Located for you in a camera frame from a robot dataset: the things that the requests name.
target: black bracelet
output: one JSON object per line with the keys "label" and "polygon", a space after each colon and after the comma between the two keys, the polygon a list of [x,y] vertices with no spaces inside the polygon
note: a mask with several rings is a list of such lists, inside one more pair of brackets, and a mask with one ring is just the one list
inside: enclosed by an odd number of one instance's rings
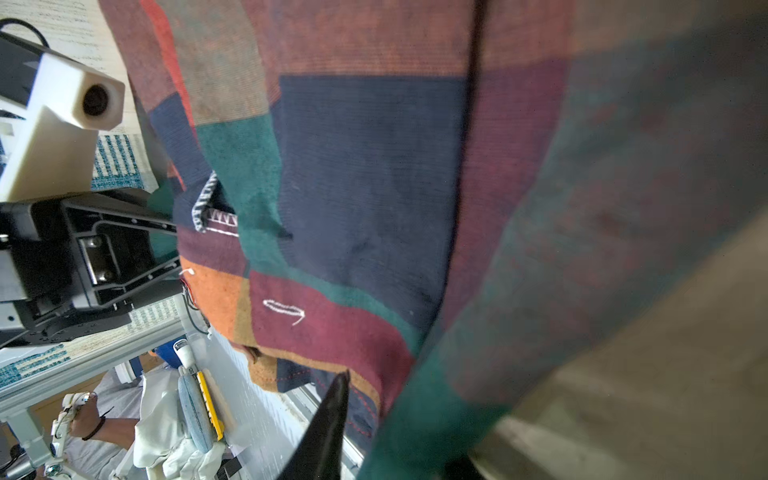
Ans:
{"label": "black bracelet", "polygon": [[91,432],[90,435],[86,435],[85,437],[83,437],[84,441],[90,440],[92,436],[96,435],[98,431],[101,430],[101,427],[104,426],[104,422],[107,421],[107,417],[105,417],[104,415],[101,416],[101,421],[98,423],[98,425],[96,425],[96,428],[94,429],[94,431]]}

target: beige blurred surface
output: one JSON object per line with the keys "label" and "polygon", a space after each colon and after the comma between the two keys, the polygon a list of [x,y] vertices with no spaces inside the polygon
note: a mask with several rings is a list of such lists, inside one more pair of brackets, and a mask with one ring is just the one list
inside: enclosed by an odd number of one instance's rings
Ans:
{"label": "beige blurred surface", "polygon": [[472,456],[487,478],[768,478],[768,213]]}

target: patchwork fabric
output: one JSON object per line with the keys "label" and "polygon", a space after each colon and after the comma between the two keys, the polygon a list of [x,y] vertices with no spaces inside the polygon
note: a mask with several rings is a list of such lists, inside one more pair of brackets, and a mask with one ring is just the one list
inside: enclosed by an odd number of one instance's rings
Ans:
{"label": "patchwork fabric", "polygon": [[768,200],[757,2],[101,5],[198,305],[264,389],[351,372],[360,478],[432,478]]}

